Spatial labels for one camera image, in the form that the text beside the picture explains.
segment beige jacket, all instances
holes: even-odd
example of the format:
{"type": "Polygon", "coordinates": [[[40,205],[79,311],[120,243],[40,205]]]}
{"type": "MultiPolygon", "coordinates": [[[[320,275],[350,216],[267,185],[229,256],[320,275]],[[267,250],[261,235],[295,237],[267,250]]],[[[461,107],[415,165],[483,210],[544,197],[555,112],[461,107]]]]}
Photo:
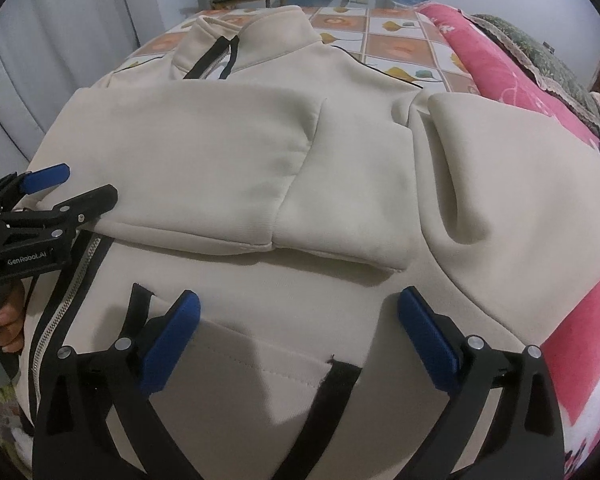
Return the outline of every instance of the beige jacket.
{"type": "MultiPolygon", "coordinates": [[[[544,341],[600,280],[600,154],[540,114],[366,68],[323,45],[296,7],[240,31],[227,80],[182,80],[223,33],[236,29],[199,18],[173,56],[76,92],[36,153],[30,170],[72,168],[38,207],[103,184],[120,194],[93,227],[116,241],[65,343],[110,345],[133,282],[166,302],[192,288],[209,326],[154,405],[201,472],[268,478],[336,355],[364,371],[311,478],[392,478],[445,402],[398,325],[395,294],[416,285],[496,348],[544,341]],[[232,400],[217,392],[233,373],[246,390],[264,385],[264,426],[223,419],[232,400]],[[200,432],[234,445],[212,436],[206,449],[200,432]]],[[[32,296],[25,370],[57,278],[32,296]]],[[[17,391],[24,406],[26,374],[17,391]]],[[[473,456],[478,447],[479,435],[473,456]]]]}

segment green pillow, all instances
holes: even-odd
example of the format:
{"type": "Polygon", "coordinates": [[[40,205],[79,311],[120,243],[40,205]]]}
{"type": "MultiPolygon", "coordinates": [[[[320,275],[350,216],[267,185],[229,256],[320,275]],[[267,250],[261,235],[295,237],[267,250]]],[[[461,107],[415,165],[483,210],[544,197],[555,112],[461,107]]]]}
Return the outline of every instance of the green pillow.
{"type": "Polygon", "coordinates": [[[515,25],[490,14],[468,18],[480,27],[536,84],[564,102],[594,133],[600,135],[600,112],[575,74],[547,47],[515,25]]]}

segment logo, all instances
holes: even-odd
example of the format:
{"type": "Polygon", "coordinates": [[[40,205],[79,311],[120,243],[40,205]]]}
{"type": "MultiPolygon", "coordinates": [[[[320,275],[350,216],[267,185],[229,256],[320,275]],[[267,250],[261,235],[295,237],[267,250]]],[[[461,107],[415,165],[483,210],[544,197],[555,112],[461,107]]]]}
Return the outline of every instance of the logo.
{"type": "Polygon", "coordinates": [[[40,258],[46,258],[45,251],[35,253],[35,254],[28,254],[27,256],[21,256],[19,258],[14,258],[13,260],[7,260],[7,265],[23,264],[24,262],[30,262],[32,260],[39,260],[40,258]]]}

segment pink blanket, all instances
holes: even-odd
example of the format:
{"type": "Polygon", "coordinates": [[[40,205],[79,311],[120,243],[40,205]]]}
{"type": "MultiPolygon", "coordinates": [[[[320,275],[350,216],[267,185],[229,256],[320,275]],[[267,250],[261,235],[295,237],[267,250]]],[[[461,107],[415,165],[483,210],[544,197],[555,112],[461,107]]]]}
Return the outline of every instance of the pink blanket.
{"type": "MultiPolygon", "coordinates": [[[[539,89],[457,9],[429,4],[420,12],[438,26],[483,96],[553,117],[584,142],[600,144],[562,102],[539,89]]],[[[600,440],[600,282],[541,347],[560,403],[568,478],[600,440]]]]}

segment yellow leaf print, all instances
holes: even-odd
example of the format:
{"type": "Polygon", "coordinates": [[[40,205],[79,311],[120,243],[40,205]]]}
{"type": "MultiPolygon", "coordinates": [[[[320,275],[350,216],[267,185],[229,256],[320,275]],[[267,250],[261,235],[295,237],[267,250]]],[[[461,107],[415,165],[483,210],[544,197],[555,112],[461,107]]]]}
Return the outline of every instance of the yellow leaf print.
{"type": "Polygon", "coordinates": [[[384,28],[384,30],[388,30],[389,32],[396,32],[402,27],[395,22],[384,22],[382,24],[382,28],[384,28]]]}
{"type": "Polygon", "coordinates": [[[398,68],[397,66],[392,66],[390,69],[384,71],[385,74],[390,75],[391,77],[395,77],[397,79],[402,79],[403,81],[413,83],[418,79],[407,74],[403,69],[398,68]]]}
{"type": "Polygon", "coordinates": [[[334,41],[338,41],[338,38],[335,38],[334,36],[332,36],[331,34],[329,34],[328,32],[321,32],[320,33],[320,37],[322,38],[322,42],[325,45],[331,44],[334,41]]]}
{"type": "Polygon", "coordinates": [[[458,57],[458,54],[456,54],[455,52],[451,55],[451,62],[455,66],[457,66],[460,70],[462,70],[463,72],[469,73],[469,71],[466,69],[466,67],[462,63],[462,61],[460,61],[460,58],[458,57]]]}

